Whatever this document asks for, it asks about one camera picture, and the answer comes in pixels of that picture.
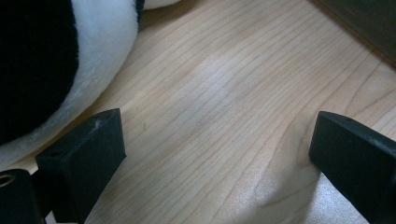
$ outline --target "stuffed animal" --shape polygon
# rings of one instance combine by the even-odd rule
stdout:
[[[178,0],[0,0],[0,169],[93,103],[130,53],[143,8]]]

